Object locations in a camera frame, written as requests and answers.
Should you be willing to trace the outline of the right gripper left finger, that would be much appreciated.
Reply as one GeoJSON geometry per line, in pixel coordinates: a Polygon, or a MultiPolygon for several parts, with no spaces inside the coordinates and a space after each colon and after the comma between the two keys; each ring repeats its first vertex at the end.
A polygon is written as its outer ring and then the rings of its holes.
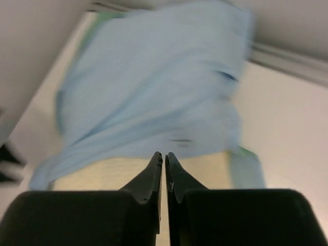
{"type": "Polygon", "coordinates": [[[162,155],[149,186],[116,191],[29,191],[1,221],[1,245],[155,245],[160,229],[162,155]]]}

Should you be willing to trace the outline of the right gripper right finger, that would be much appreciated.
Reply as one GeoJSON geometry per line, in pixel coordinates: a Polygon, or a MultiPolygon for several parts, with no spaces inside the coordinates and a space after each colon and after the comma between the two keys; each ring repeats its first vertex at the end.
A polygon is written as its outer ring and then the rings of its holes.
{"type": "Polygon", "coordinates": [[[308,200],[290,189],[211,190],[165,158],[171,245],[327,245],[308,200]]]}

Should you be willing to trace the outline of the green and blue pillowcase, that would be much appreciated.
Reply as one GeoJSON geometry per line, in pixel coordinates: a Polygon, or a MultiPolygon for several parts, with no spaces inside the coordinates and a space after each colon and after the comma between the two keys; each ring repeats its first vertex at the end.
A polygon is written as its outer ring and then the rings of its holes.
{"type": "Polygon", "coordinates": [[[249,11],[221,1],[135,10],[91,27],[55,95],[63,147],[36,168],[30,189],[104,189],[117,165],[157,151],[214,161],[228,187],[264,188],[232,102],[253,27],[249,11]]]}

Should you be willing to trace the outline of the cream pillow with yellow edge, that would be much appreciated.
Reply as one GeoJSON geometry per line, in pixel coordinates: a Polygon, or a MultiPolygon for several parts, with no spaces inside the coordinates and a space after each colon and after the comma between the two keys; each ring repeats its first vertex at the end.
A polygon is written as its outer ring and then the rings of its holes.
{"type": "MultiPolygon", "coordinates": [[[[229,154],[215,153],[191,158],[180,158],[183,169],[210,189],[233,187],[229,171],[229,154]]],[[[51,182],[54,191],[119,190],[133,185],[149,186],[154,180],[157,164],[151,159],[110,158],[88,166],[51,182]]]]}

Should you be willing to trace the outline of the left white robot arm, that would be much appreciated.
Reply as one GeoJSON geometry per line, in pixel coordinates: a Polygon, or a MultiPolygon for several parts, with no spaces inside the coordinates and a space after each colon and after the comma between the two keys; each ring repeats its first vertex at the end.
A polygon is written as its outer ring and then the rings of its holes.
{"type": "Polygon", "coordinates": [[[24,169],[27,165],[27,160],[10,140],[10,135],[17,125],[10,116],[1,106],[1,186],[20,185],[24,178],[20,173],[15,173],[15,170],[24,169]]]}

